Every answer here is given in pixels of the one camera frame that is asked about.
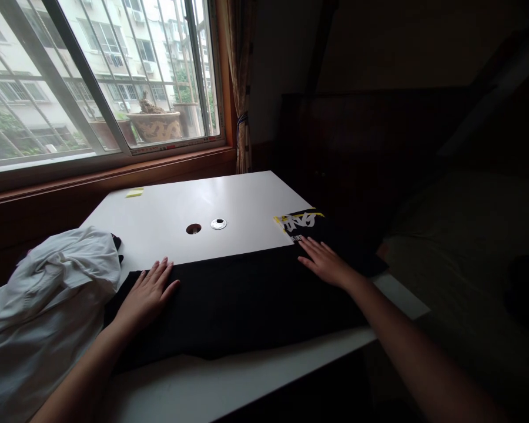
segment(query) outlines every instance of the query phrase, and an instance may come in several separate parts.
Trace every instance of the curtain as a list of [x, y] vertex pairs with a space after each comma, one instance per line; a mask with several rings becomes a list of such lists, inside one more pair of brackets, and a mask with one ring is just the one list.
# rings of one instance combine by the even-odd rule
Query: curtain
[[237, 113], [237, 173], [247, 173], [251, 170], [248, 111], [257, 0], [226, 0], [226, 7], [227, 55]]

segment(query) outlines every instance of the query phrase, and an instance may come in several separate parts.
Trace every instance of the air conditioner unit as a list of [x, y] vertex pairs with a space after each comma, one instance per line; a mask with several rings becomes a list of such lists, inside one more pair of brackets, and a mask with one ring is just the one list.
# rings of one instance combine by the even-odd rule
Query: air conditioner unit
[[100, 110], [98, 110], [98, 108], [93, 107], [93, 106], [89, 108], [84, 108], [84, 111], [86, 112], [89, 118], [95, 118], [95, 117], [102, 116], [102, 114], [100, 113]]
[[145, 66], [145, 72], [154, 73], [156, 66], [155, 62], [143, 61], [143, 65]]
[[145, 17], [143, 16], [143, 13], [139, 11], [133, 11], [133, 18], [135, 19], [135, 22], [144, 22]]
[[119, 102], [118, 103], [118, 107], [121, 111], [124, 111], [124, 110], [131, 110], [131, 105], [128, 103], [128, 102]]

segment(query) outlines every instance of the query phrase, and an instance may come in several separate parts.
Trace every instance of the metal grommet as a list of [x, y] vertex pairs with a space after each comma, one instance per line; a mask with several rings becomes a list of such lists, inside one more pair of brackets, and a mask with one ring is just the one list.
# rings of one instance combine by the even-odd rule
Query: metal grommet
[[227, 226], [227, 221], [225, 219], [214, 219], [210, 223], [210, 226], [214, 229], [223, 229]]

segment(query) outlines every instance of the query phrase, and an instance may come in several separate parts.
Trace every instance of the plant pot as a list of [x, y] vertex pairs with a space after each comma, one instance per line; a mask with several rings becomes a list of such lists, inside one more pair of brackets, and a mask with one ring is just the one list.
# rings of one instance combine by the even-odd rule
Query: plant pot
[[137, 133], [146, 143], [164, 142], [182, 138], [180, 112], [152, 115], [146, 113], [130, 113], [127, 117], [131, 119]]
[[199, 114], [198, 103], [173, 103], [172, 106], [180, 112], [180, 128], [184, 138], [203, 136], [204, 124], [202, 115]]
[[[113, 137], [112, 131], [108, 127], [108, 124], [104, 120], [99, 120], [97, 122], [89, 122], [92, 130], [96, 133], [100, 141], [103, 141], [104, 146], [108, 150], [119, 150], [118, 143]], [[133, 135], [133, 130], [131, 129], [131, 121], [127, 119], [122, 119], [118, 121], [118, 126], [123, 133], [123, 137], [130, 146], [137, 145], [135, 140], [135, 135]]]

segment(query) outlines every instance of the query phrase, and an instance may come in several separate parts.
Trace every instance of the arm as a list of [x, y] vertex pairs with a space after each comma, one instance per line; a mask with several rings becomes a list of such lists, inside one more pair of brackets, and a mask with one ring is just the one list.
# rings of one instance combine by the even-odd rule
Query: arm
[[106, 386], [120, 354], [131, 339], [160, 313], [179, 281], [165, 289], [172, 263], [156, 262], [143, 272], [125, 298], [117, 316], [96, 338], [31, 423], [81, 422], [89, 418], [95, 399]]
[[368, 279], [324, 243], [308, 238], [300, 245], [312, 260], [305, 257], [298, 260], [325, 282], [347, 291], [357, 303], [430, 422], [507, 421], [491, 397]]

